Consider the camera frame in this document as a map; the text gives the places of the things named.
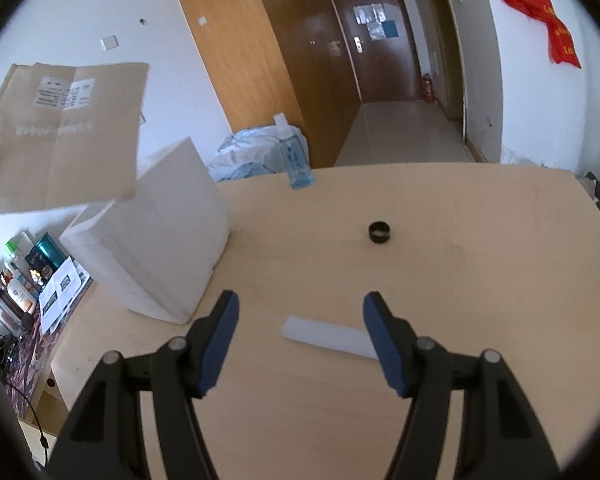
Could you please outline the red banners on wall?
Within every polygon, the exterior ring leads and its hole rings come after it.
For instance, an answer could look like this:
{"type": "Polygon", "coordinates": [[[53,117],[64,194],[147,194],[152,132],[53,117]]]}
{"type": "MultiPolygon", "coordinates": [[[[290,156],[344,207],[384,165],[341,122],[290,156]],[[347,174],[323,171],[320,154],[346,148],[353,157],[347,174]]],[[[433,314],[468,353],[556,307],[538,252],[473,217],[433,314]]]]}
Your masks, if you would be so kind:
{"type": "Polygon", "coordinates": [[[552,0],[504,0],[504,2],[528,18],[546,26],[550,59],[555,64],[566,63],[579,70],[582,68],[571,32],[558,18],[552,0]]]}

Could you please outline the white foam strip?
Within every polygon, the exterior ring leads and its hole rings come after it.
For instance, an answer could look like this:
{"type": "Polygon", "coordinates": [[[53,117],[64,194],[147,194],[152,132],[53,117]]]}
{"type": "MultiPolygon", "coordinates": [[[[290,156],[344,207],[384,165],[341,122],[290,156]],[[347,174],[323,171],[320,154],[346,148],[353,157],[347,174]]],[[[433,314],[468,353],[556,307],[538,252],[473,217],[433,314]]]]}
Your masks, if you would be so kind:
{"type": "Polygon", "coordinates": [[[364,330],[290,316],[280,333],[302,344],[377,360],[370,335],[364,330]]]}

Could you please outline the teal cardboard box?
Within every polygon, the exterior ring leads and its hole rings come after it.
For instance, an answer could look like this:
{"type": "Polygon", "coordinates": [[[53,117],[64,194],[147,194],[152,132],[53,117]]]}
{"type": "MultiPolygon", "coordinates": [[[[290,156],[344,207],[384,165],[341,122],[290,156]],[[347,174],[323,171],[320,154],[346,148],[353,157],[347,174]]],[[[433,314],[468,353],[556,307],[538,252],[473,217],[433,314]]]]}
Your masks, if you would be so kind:
{"type": "Polygon", "coordinates": [[[592,201],[600,211],[600,180],[597,179],[596,175],[592,171],[587,172],[583,177],[578,177],[578,181],[588,196],[592,198],[592,201]]]}

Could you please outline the dark brown entrance door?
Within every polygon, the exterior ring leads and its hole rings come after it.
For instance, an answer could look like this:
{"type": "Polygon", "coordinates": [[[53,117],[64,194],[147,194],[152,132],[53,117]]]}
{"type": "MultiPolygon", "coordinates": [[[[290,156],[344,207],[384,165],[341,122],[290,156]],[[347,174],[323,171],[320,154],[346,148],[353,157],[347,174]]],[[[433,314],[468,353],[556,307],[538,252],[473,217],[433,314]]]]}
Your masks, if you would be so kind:
{"type": "Polygon", "coordinates": [[[364,104],[417,101],[422,72],[403,0],[332,0],[364,104]]]}

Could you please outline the red fire extinguisher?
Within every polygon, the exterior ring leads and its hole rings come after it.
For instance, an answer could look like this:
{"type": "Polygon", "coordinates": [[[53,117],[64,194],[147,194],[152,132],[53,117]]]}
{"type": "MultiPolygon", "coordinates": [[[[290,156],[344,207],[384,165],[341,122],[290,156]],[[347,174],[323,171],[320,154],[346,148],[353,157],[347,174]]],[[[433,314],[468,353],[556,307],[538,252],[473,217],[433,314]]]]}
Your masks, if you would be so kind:
{"type": "Polygon", "coordinates": [[[428,104],[434,104],[437,101],[436,92],[434,92],[434,82],[429,74],[422,76],[422,98],[428,104]]]}

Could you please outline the white foam box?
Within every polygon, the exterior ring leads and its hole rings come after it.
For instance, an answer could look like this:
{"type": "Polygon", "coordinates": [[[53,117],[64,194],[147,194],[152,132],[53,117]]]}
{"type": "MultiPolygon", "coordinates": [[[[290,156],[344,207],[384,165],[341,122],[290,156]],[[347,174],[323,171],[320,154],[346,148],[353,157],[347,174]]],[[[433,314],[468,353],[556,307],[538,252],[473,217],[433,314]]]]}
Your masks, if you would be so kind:
{"type": "Polygon", "coordinates": [[[88,205],[61,244],[125,309],[185,324],[230,236],[230,205],[185,138],[144,158],[133,196],[88,205]]]}

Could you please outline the clear blue spray bottle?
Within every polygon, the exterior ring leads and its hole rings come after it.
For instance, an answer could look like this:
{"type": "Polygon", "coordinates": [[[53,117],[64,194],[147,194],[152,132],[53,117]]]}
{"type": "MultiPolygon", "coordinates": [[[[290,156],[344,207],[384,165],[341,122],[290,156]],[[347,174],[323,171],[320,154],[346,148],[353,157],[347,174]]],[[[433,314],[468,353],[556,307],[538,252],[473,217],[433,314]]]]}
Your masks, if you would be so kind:
{"type": "Polygon", "coordinates": [[[300,190],[311,186],[314,177],[300,138],[294,133],[283,113],[276,114],[274,122],[280,135],[278,151],[285,164],[290,187],[300,190]]]}

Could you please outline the brown paper sheet with label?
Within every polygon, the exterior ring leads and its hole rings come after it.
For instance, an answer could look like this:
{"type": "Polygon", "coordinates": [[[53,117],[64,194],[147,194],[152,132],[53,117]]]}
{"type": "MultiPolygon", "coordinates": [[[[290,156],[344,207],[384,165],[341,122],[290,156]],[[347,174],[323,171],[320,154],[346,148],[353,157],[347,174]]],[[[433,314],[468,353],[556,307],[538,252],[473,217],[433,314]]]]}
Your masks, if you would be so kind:
{"type": "Polygon", "coordinates": [[[13,65],[0,89],[0,214],[133,194],[148,72],[13,65]]]}

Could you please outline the cluttered side shelf items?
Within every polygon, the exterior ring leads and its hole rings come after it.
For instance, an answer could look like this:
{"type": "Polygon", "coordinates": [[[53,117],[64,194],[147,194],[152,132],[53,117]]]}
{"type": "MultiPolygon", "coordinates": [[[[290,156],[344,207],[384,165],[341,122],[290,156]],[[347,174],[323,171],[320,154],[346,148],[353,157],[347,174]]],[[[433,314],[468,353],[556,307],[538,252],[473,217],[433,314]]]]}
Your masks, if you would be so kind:
{"type": "Polygon", "coordinates": [[[22,232],[5,244],[0,263],[0,332],[14,341],[55,336],[92,284],[76,258],[44,233],[22,232]]]}

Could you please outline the side room doorway frame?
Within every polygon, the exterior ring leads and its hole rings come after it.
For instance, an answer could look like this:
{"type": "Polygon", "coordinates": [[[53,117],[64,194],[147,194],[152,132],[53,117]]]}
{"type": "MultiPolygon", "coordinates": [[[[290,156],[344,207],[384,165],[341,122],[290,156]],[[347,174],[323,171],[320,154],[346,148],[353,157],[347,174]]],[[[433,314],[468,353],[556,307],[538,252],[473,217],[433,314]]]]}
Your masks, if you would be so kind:
{"type": "Polygon", "coordinates": [[[460,40],[450,0],[425,0],[434,26],[432,71],[437,77],[437,96],[446,117],[466,141],[466,91],[460,40]]]}

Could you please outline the wooden wardrobe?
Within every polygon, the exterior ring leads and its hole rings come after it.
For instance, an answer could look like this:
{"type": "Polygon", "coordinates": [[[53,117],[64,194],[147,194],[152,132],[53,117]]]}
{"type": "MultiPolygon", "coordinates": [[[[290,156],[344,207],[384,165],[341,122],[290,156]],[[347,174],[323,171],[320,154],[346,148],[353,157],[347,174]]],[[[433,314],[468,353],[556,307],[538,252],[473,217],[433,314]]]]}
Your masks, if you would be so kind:
{"type": "Polygon", "coordinates": [[[234,131],[284,114],[332,166],[361,102],[332,0],[180,0],[234,131]]]}

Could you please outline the white plastic bag bundle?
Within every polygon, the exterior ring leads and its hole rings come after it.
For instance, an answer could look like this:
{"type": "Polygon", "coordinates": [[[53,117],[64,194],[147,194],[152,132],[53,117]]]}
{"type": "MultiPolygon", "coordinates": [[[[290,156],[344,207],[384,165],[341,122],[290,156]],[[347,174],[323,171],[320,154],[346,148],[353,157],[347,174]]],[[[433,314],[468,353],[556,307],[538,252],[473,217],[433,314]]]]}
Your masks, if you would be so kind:
{"type": "Polygon", "coordinates": [[[227,138],[219,147],[214,159],[207,165],[208,173],[214,182],[282,174],[286,166],[278,144],[291,136],[299,139],[304,154],[309,155],[308,141],[295,126],[244,129],[227,138]]]}

